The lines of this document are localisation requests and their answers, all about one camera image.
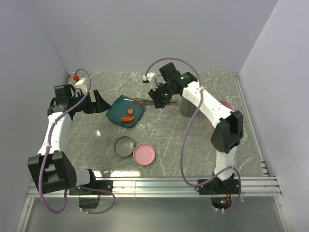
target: glass panel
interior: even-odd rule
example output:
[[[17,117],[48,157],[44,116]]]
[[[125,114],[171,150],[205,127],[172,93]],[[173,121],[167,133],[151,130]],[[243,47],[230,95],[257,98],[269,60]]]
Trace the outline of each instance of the glass panel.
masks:
[[[63,199],[49,198],[54,208]],[[98,210],[112,199],[101,199]],[[78,199],[69,198],[61,214],[48,212],[36,198],[28,232],[282,232],[273,197],[245,198],[229,212],[215,212],[209,198],[118,198],[113,209],[102,215],[79,212]]]

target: marble table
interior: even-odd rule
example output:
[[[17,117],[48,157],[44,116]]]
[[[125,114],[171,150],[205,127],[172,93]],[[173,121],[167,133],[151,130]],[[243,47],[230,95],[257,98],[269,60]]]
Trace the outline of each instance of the marble table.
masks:
[[[149,99],[147,93],[150,86],[142,83],[142,75],[141,72],[92,73],[92,89],[98,89],[109,104],[121,95]],[[232,73],[201,72],[200,75],[203,86],[210,94],[218,100],[229,101],[244,114],[244,137],[236,154],[236,167],[240,174],[262,175],[260,159]],[[74,84],[72,76],[69,83]],[[166,106],[164,109],[146,106],[142,118],[130,129],[112,123],[106,113],[77,113],[69,131],[65,153],[76,170],[91,168],[96,176],[180,176],[180,148],[188,121],[189,118],[182,116],[177,106]],[[200,113],[190,129],[183,162],[187,176],[211,175],[215,168],[216,151],[211,145],[211,132],[205,122],[205,116]],[[154,162],[141,166],[132,156],[118,157],[113,145],[117,138],[124,135],[130,136],[135,145],[150,143],[156,151]]]

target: teal plate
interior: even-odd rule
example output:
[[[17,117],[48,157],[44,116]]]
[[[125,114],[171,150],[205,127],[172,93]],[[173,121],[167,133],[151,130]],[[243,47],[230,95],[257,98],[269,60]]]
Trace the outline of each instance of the teal plate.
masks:
[[[127,113],[128,109],[133,109],[133,117],[134,120],[132,122],[126,122],[123,123],[122,121],[120,121],[120,119],[123,116],[128,116],[129,114]],[[112,105],[112,108],[109,109],[106,113],[107,118],[120,125],[123,127],[133,127],[137,121],[140,119],[140,117],[142,116],[143,112],[144,112],[145,106],[142,107],[137,107],[133,104],[133,98],[129,98],[127,96],[121,95]]]

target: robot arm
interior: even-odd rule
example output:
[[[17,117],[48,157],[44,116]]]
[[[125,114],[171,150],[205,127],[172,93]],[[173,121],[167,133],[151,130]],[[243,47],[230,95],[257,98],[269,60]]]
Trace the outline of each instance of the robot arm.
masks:
[[[240,111],[232,112],[221,105],[205,88],[200,88],[197,79],[189,72],[180,74],[173,63],[163,66],[160,70],[165,83],[156,85],[154,74],[149,73],[143,77],[144,82],[150,82],[152,89],[149,96],[154,101],[155,108],[164,108],[172,95],[180,94],[195,106],[200,103],[200,92],[203,93],[203,103],[200,111],[210,120],[215,128],[211,143],[217,150],[216,168],[214,174],[228,166],[234,166],[235,152],[243,137],[243,116]],[[233,179],[232,169],[221,173],[218,178],[226,181]]]
[[[82,78],[75,84],[76,89],[72,85],[63,85],[55,87],[56,97],[52,99],[48,114],[48,129],[40,148],[38,155],[28,159],[28,168],[32,175],[33,181],[38,188],[40,168],[42,160],[46,152],[47,139],[49,130],[63,112],[73,107],[87,92],[87,79]],[[96,101],[91,102],[90,95],[78,105],[74,110],[65,114],[55,125],[52,134],[50,152],[47,155],[45,170],[43,173],[42,189],[43,193],[55,192],[63,189],[70,189],[75,186],[87,185],[96,189],[98,186],[94,173],[91,169],[76,171],[69,159],[65,155],[65,143],[68,137],[69,127],[72,123],[73,116],[77,112],[83,111],[86,114],[101,113],[110,109],[110,105],[104,101],[97,90],[94,90]],[[48,171],[50,165],[54,165],[55,169]]]

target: wire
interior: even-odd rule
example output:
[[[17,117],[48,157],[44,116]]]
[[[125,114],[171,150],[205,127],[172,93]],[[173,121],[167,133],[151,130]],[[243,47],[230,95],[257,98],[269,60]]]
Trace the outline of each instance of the wire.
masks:
[[[73,85],[69,85],[70,89],[73,91],[74,95],[71,98],[75,98],[75,94],[76,94],[76,89],[74,88]]]
[[[82,90],[80,88],[76,88],[75,91],[79,90],[80,91],[80,95],[83,94]]]
[[[103,213],[109,211],[109,210],[114,206],[114,204],[115,204],[115,202],[116,202],[116,197],[115,197],[115,195],[114,195],[112,192],[108,192],[108,191],[106,191],[106,190],[94,189],[94,188],[87,188],[87,187],[84,187],[84,186],[80,186],[80,188],[81,188],[81,189],[88,190],[88,191],[97,191],[97,192],[108,193],[108,194],[112,195],[112,197],[113,197],[113,202],[112,202],[111,206],[108,207],[107,209],[104,209],[103,211],[99,211],[99,212],[89,212],[89,211],[87,211],[87,210],[85,210],[85,209],[82,209],[82,211],[84,211],[84,212],[87,213],[87,214],[103,214]]]
[[[198,74],[198,71],[190,64],[188,63],[187,61],[183,60],[183,59],[179,59],[179,58],[174,58],[174,57],[167,57],[167,58],[161,58],[161,59],[158,59],[156,60],[155,62],[153,62],[147,69],[145,75],[147,75],[147,73],[149,72],[149,70],[158,62],[160,61],[163,61],[163,60],[167,60],[167,59],[171,59],[171,60],[177,60],[177,61],[180,61],[181,63],[184,63],[186,64],[187,66],[189,66],[194,72],[195,74],[197,75],[197,79],[198,79],[198,83],[199,83],[199,87],[201,88],[202,87],[202,80],[201,80],[201,77],[200,75]],[[201,100],[196,108],[196,110],[194,111],[192,117],[190,118],[190,121],[187,125],[187,128],[185,130],[185,133],[184,133],[184,138],[183,138],[183,143],[182,143],[182,147],[181,147],[181,152],[180,152],[180,172],[182,174],[182,178],[184,180],[184,182],[189,185],[189,186],[192,186],[192,187],[199,187],[199,186],[202,186],[202,185],[205,185],[209,182],[211,182],[214,178],[216,178],[218,175],[220,175],[221,173],[223,173],[224,171],[230,169],[230,168],[233,168],[235,170],[235,172],[237,173],[238,175],[238,179],[239,179],[239,193],[238,193],[238,196],[237,196],[237,199],[235,201],[234,204],[232,204],[232,206],[229,209],[233,208],[233,206],[238,202],[239,198],[240,198],[240,195],[241,195],[241,179],[240,179],[240,174],[238,172],[238,170],[235,168],[235,167],[232,167],[232,166],[228,166],[224,169],[222,169],[221,171],[219,171],[217,174],[215,174],[214,176],[212,176],[210,179],[208,179],[207,181],[203,182],[203,183],[200,183],[200,184],[192,184],[190,183],[186,178],[185,178],[185,175],[184,175],[184,171],[183,171],[183,153],[184,153],[184,145],[185,145],[185,142],[186,142],[186,139],[187,139],[187,136],[188,136],[188,133],[189,133],[189,130],[190,130],[190,127],[193,123],[193,120],[195,119],[195,117],[197,116],[198,112],[199,112],[199,109],[201,108],[201,105],[203,103],[203,100],[204,100],[204,95],[203,95],[203,92],[200,91],[200,95],[201,95]]]
[[[63,205],[63,207],[62,207],[60,210],[55,210],[55,209],[51,208],[51,207],[49,206],[49,204],[46,202],[46,199],[45,199],[44,193],[43,193],[43,189],[42,189],[43,173],[44,173],[44,168],[45,168],[45,164],[46,164],[46,161],[47,161],[47,155],[49,154],[49,151],[50,151],[50,146],[49,146],[49,145],[50,145],[51,140],[52,140],[52,134],[53,134],[53,130],[54,130],[54,128],[55,128],[55,125],[57,124],[57,122],[58,122],[65,114],[69,113],[70,111],[72,111],[73,109],[75,109],[79,104],[81,104],[81,103],[83,102],[83,100],[87,97],[87,95],[89,94],[89,91],[90,91],[90,89],[91,89],[91,77],[90,77],[90,74],[89,74],[89,73],[87,72],[87,70],[85,70],[85,69],[78,69],[78,70],[76,70],[76,72],[75,72],[75,76],[77,75],[77,73],[78,73],[79,71],[83,71],[83,72],[85,72],[85,73],[87,74],[87,78],[88,78],[88,80],[89,80],[89,86],[88,86],[88,88],[87,88],[87,92],[85,93],[85,95],[84,95],[73,107],[71,107],[71,108],[68,109],[67,111],[63,112],[59,117],[57,117],[57,118],[55,119],[55,122],[51,125],[51,127],[50,127],[50,129],[49,129],[49,132],[48,132],[48,137],[47,137],[47,144],[48,144],[48,146],[46,146],[46,153],[45,153],[45,155],[44,155],[44,158],[43,158],[43,161],[42,161],[42,165],[41,165],[41,168],[40,168],[39,184],[38,184],[38,185],[39,185],[38,189],[39,189],[40,199],[41,199],[41,201],[43,202],[43,204],[45,205],[45,207],[47,208],[47,210],[50,211],[50,212],[52,212],[52,213],[54,213],[54,214],[59,214],[59,213],[63,212],[63,210],[66,208],[66,206],[67,206],[67,189],[65,189],[65,191],[64,191],[64,205]],[[104,213],[104,212],[110,210],[110,209],[113,207],[113,205],[115,204],[116,197],[115,197],[115,195],[114,195],[113,193],[111,193],[111,192],[108,192],[108,191],[105,191],[105,190],[93,189],[93,188],[90,189],[90,188],[86,188],[86,187],[83,187],[83,186],[80,186],[80,188],[86,189],[86,190],[91,190],[91,191],[97,191],[97,192],[105,192],[105,193],[108,193],[108,194],[112,195],[113,198],[114,198],[114,201],[113,201],[112,205],[111,205],[109,208],[107,208],[106,210],[103,210],[103,211],[101,211],[101,212],[98,212],[98,213],[91,213],[91,214]]]
[[[158,75],[158,76],[155,77],[155,84],[156,84],[156,86],[159,86],[159,84],[158,84],[158,82],[157,82],[157,78],[158,78],[159,76],[162,76],[162,75]]]

